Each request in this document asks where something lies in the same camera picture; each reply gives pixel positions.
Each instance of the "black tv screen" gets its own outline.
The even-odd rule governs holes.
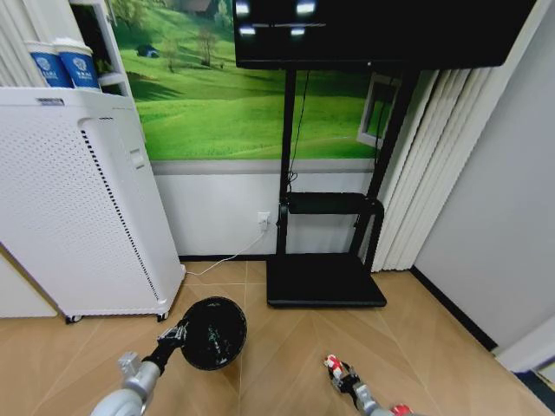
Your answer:
[[[534,0],[235,0],[242,68],[502,64]]]

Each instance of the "tv stand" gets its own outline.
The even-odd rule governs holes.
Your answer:
[[[274,307],[382,307],[387,303],[370,272],[383,222],[383,205],[378,200],[389,159],[419,71],[407,68],[395,100],[382,149],[366,194],[335,192],[288,192],[291,133],[295,110],[297,71],[287,69],[285,76],[284,130],[279,181],[276,255],[267,264],[267,301]],[[356,214],[355,234],[347,253],[287,254],[289,214]],[[358,254],[373,218],[364,263]]]

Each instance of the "green grass field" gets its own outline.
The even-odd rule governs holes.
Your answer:
[[[203,26],[217,37],[211,68],[200,65],[197,35]],[[141,28],[120,24],[115,34],[151,159],[279,159],[284,73],[236,68],[230,29],[148,5]],[[174,73],[164,57],[168,37],[180,39]],[[161,57],[137,56],[141,44],[152,44]],[[304,77],[299,72],[294,137]],[[373,156],[372,147],[356,142],[368,81],[366,74],[310,74],[298,158]]]

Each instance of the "wall outlet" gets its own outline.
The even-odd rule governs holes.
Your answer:
[[[269,212],[259,212],[257,214],[258,225],[261,231],[268,230],[268,224],[270,223],[270,213]]]

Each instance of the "wood-pattern floor tile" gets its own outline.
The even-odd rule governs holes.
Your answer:
[[[187,262],[187,271],[201,273],[216,262]],[[226,283],[245,283],[246,262],[224,262],[202,276],[187,274],[185,284],[226,284]]]
[[[85,318],[70,326],[59,317],[0,320],[0,413],[88,415],[119,388],[124,352],[149,354],[156,336],[193,303],[224,296],[245,312],[243,352],[213,372],[176,352],[147,415],[354,416],[350,397],[330,385],[322,364],[329,353],[352,364],[384,406],[405,402],[427,416],[550,415],[412,275],[375,279],[388,298],[384,309],[273,309],[264,262],[229,262],[188,276],[162,323],[152,316]]]
[[[551,414],[409,273],[376,281],[384,321],[444,415]]]
[[[266,283],[266,262],[246,262],[246,282]]]

